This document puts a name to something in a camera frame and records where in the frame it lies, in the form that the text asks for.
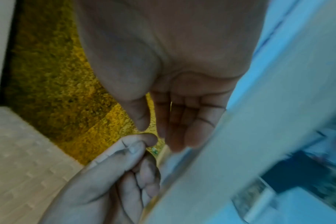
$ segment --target hand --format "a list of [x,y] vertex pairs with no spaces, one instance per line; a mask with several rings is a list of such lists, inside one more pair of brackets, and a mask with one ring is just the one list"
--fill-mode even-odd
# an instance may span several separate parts
[[155,159],[145,154],[156,143],[153,134],[121,138],[68,182],[39,223],[138,223],[160,189]]
[[206,142],[248,70],[268,0],[75,0],[96,76],[139,130],[173,151]]

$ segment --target palm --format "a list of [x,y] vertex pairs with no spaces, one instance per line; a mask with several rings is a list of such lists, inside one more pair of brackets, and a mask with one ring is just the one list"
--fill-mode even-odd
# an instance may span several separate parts
[[96,76],[140,130],[151,92],[158,133],[180,151],[214,130],[249,68],[268,0],[76,2]]

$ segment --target yellow carpet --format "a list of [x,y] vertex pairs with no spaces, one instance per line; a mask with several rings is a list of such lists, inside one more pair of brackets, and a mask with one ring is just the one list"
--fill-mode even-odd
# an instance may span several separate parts
[[[80,46],[71,1],[18,4],[1,90],[4,104],[82,164],[120,137],[137,133],[94,77]],[[149,105],[148,132],[156,134],[151,99]],[[160,139],[155,148],[159,151],[163,144]]]

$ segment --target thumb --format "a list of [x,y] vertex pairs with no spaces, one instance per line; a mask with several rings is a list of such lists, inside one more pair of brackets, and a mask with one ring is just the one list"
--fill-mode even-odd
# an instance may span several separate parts
[[81,171],[70,187],[71,198],[78,203],[99,199],[156,143],[157,137],[149,133],[121,138]]
[[139,131],[144,131],[148,128],[151,121],[151,115],[146,96],[130,101],[118,100],[118,102],[134,121],[135,126]]

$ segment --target floor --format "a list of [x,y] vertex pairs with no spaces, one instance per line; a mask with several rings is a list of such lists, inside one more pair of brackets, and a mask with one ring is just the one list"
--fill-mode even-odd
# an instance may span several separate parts
[[11,110],[0,107],[0,224],[36,224],[81,168]]

